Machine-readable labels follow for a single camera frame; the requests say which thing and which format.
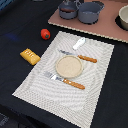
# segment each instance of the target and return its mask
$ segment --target placemat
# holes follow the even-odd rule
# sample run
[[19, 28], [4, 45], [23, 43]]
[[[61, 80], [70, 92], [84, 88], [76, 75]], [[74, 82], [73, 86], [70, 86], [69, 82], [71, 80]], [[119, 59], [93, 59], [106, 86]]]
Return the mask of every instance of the placemat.
[[[89, 128], [114, 46], [86, 38], [86, 43], [74, 51], [72, 47], [80, 38], [60, 31], [41, 60], [12, 95], [81, 128]], [[64, 56], [58, 49], [97, 59], [97, 63], [82, 60], [84, 65], [82, 74], [70, 79], [83, 84], [85, 90], [44, 76], [45, 71], [58, 75], [55, 63], [58, 58]]]

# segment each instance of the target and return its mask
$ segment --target pot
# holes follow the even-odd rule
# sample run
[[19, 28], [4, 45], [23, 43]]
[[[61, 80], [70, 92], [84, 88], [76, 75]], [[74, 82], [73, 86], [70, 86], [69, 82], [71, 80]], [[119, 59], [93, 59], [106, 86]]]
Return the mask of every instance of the pot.
[[125, 30], [128, 30], [128, 5], [122, 7], [119, 10], [119, 17], [120, 17], [122, 27]]
[[101, 6], [95, 2], [85, 2], [79, 6], [78, 19], [82, 23], [93, 24], [99, 18]]
[[60, 17], [64, 19], [73, 19], [78, 14], [78, 8], [74, 2], [69, 1], [68, 4], [62, 2], [58, 9]]

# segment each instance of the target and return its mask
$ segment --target table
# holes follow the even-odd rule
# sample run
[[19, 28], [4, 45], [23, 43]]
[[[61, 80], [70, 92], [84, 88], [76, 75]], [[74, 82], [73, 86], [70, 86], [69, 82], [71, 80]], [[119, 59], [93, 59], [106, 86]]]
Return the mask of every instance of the table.
[[[52, 128], [78, 128], [12, 96], [33, 69], [32, 65], [23, 60], [20, 52], [30, 48], [41, 57], [57, 33], [64, 31], [115, 45], [91, 128], [127, 128], [128, 44], [48, 24], [48, 19], [61, 2], [17, 0], [0, 13], [0, 104]], [[41, 38], [40, 31], [43, 28], [51, 32], [49, 40]]]

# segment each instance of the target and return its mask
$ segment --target butter knife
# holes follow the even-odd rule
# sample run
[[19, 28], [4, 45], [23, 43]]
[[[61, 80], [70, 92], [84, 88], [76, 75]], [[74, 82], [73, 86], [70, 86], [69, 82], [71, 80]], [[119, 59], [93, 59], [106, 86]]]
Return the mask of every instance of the butter knife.
[[52, 74], [52, 73], [50, 73], [48, 71], [44, 72], [44, 76], [46, 76], [46, 77], [48, 77], [50, 79], [53, 79], [53, 80], [62, 81], [64, 83], [66, 83], [66, 84], [72, 85], [72, 86], [74, 86], [76, 88], [79, 88], [79, 89], [85, 89], [85, 87], [83, 85], [81, 85], [81, 84], [78, 84], [78, 83], [75, 83], [73, 81], [58, 77], [58, 76], [56, 76], [56, 75], [54, 75], [54, 74]]
[[75, 56], [79, 57], [80, 59], [87, 60], [87, 61], [90, 61], [90, 62], [93, 62], [93, 63], [97, 62], [97, 59], [93, 59], [93, 58], [90, 58], [90, 57], [86, 57], [86, 56], [82, 56], [82, 55], [76, 55], [76, 54], [66, 52], [66, 51], [63, 51], [63, 50], [59, 50], [59, 52], [61, 52], [63, 54], [66, 54], [66, 55], [75, 55]]

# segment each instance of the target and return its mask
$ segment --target wooden fork handle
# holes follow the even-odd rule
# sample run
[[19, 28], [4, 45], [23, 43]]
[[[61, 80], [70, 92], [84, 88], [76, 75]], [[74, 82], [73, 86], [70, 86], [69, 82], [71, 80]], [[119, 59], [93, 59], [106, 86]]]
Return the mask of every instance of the wooden fork handle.
[[64, 79], [63, 82], [66, 83], [66, 84], [72, 85], [72, 86], [74, 86], [76, 88], [79, 88], [79, 89], [85, 89], [85, 87], [83, 85], [75, 83], [75, 82], [72, 82], [72, 81], [67, 80], [67, 79]]
[[93, 62], [93, 63], [97, 62], [97, 59], [93, 59], [93, 58], [90, 58], [90, 57], [86, 57], [86, 56], [82, 56], [82, 55], [78, 55], [78, 57], [80, 59], [87, 60], [87, 61], [90, 61], [90, 62]]

